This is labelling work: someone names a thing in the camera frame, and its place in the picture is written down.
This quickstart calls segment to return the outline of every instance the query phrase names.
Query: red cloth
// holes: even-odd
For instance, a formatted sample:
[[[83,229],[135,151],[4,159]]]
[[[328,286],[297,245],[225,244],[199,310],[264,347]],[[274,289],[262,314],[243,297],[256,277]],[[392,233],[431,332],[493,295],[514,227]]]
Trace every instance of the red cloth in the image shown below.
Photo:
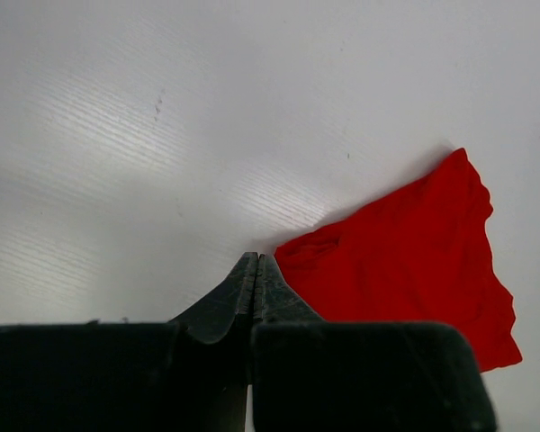
[[[280,246],[286,282],[325,320],[433,320],[470,341],[482,371],[522,360],[512,296],[492,270],[490,194],[463,148],[345,220]]]

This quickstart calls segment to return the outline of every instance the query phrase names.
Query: folded red cloth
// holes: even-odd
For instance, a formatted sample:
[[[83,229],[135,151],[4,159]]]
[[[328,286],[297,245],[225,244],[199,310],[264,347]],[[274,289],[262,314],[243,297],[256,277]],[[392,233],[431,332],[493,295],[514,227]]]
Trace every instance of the folded red cloth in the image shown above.
[[[488,371],[522,360],[512,296],[492,269],[490,194],[463,148],[345,220],[280,246],[286,282],[325,320],[454,326]]]

